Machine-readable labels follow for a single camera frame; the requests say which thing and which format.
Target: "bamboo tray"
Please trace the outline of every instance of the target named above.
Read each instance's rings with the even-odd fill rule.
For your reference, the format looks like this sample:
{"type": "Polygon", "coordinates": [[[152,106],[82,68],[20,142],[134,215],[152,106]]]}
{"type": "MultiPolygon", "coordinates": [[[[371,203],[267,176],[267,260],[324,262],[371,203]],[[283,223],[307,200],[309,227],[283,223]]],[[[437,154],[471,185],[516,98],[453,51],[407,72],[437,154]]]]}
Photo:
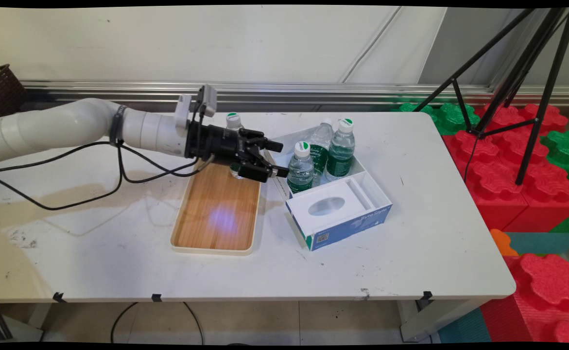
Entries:
{"type": "Polygon", "coordinates": [[[177,252],[252,252],[260,182],[235,179],[228,166],[209,164],[190,178],[172,231],[177,252]]]}

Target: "robotic arm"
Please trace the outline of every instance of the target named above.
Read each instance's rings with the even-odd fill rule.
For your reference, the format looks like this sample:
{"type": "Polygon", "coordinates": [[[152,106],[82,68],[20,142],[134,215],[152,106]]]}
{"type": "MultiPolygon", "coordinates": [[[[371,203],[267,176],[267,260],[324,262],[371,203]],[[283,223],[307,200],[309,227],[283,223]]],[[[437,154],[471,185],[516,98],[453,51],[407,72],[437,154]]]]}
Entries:
{"type": "Polygon", "coordinates": [[[82,146],[111,135],[112,142],[124,140],[128,146],[178,157],[207,160],[214,155],[213,162],[237,163],[240,165],[239,175],[255,181],[286,177],[288,168],[270,164],[259,152],[261,149],[280,152],[281,143],[269,141],[260,131],[240,129],[236,132],[200,125],[202,117],[215,114],[216,94],[208,85],[200,89],[197,97],[199,122],[189,120],[189,95],[181,95],[173,116],[85,98],[42,111],[2,117],[0,161],[51,148],[82,146]]]}

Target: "water bottle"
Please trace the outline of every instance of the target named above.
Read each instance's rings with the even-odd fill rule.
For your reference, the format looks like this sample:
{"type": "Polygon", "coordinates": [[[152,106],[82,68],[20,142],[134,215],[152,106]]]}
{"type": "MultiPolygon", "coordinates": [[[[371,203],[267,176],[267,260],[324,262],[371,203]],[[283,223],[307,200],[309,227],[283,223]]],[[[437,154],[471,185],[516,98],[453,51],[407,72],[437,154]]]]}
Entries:
{"type": "Polygon", "coordinates": [[[293,193],[305,191],[312,187],[315,169],[310,157],[310,146],[306,141],[295,144],[295,154],[289,162],[289,175],[286,182],[293,193]]]}
{"type": "Polygon", "coordinates": [[[325,118],[310,137],[310,156],[315,166],[315,178],[321,177],[327,162],[329,143],[334,136],[331,119],[325,118]]]}
{"type": "Polygon", "coordinates": [[[353,121],[351,119],[340,119],[338,121],[338,131],[334,133],[329,144],[327,164],[325,166],[325,177],[329,181],[340,179],[347,176],[351,161],[353,160],[353,149],[356,147],[356,140],[353,137],[353,121]]]}
{"type": "MultiPolygon", "coordinates": [[[[229,113],[226,116],[226,129],[230,129],[233,131],[239,131],[243,126],[241,125],[241,116],[237,113],[229,113]]],[[[230,165],[230,173],[233,177],[237,179],[242,179],[243,177],[239,176],[239,169],[241,168],[240,164],[231,164],[230,165]]]]}

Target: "qr code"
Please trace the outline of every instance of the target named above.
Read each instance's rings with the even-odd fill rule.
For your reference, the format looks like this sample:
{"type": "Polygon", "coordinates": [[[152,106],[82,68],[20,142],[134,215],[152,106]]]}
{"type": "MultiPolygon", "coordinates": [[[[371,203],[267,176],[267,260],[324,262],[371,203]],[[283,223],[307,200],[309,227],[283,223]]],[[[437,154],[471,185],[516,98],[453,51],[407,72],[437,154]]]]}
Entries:
{"type": "Polygon", "coordinates": [[[320,235],[319,238],[317,239],[317,243],[321,243],[322,241],[325,241],[327,239],[327,237],[329,237],[329,233],[324,233],[324,234],[320,235]]]}

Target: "red foam block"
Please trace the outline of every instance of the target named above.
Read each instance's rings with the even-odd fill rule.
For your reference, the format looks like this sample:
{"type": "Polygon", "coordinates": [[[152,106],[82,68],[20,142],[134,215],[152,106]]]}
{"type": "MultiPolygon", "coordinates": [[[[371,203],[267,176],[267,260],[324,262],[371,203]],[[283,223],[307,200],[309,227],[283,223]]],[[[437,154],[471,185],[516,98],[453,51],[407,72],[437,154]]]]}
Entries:
{"type": "MultiPolygon", "coordinates": [[[[537,115],[537,110],[539,106],[534,104],[528,104],[523,109],[519,110],[520,115],[524,117],[524,120],[530,120],[535,118],[537,115]]],[[[541,124],[541,129],[539,131],[540,135],[547,135],[550,131],[556,130],[559,133],[565,132],[565,127],[569,122],[567,117],[560,114],[560,111],[555,106],[548,105],[546,108],[546,113],[544,114],[544,121],[541,124]]]]}
{"type": "MultiPolygon", "coordinates": [[[[475,136],[467,133],[464,130],[460,130],[457,134],[453,135],[451,138],[444,139],[446,147],[450,156],[453,157],[455,166],[459,170],[459,173],[464,177],[464,172],[466,169],[466,164],[468,159],[472,156],[472,149],[475,144],[475,136]]],[[[470,166],[476,162],[489,163],[496,161],[498,155],[498,147],[491,142],[489,139],[483,139],[477,141],[477,149],[472,157],[470,166]]]]}
{"type": "MultiPolygon", "coordinates": [[[[499,133],[493,140],[500,149],[500,160],[509,168],[519,169],[526,152],[526,145],[531,133],[525,128],[513,129],[499,133]]],[[[547,162],[546,157],[549,149],[539,142],[539,138],[535,141],[535,147],[531,154],[531,161],[529,164],[541,164],[547,162]]]]}
{"type": "Polygon", "coordinates": [[[517,288],[481,306],[491,341],[569,343],[569,262],[554,254],[504,261],[517,288]]]}
{"type": "Polygon", "coordinates": [[[515,172],[498,159],[471,163],[466,185],[489,229],[507,226],[528,206],[515,172]]]}
{"type": "MultiPolygon", "coordinates": [[[[487,111],[488,108],[489,104],[486,104],[485,107],[477,109],[475,111],[475,114],[482,118],[485,115],[485,112],[487,111]]],[[[506,108],[498,107],[498,109],[496,109],[494,117],[491,118],[491,122],[489,122],[489,125],[487,126],[485,131],[492,131],[495,129],[504,128],[505,126],[521,123],[524,120],[526,119],[524,118],[524,116],[522,116],[519,113],[516,107],[513,106],[508,106],[506,108]]]]}
{"type": "Polygon", "coordinates": [[[522,195],[528,203],[503,232],[550,232],[569,217],[567,171],[549,162],[531,164],[522,195]]]}

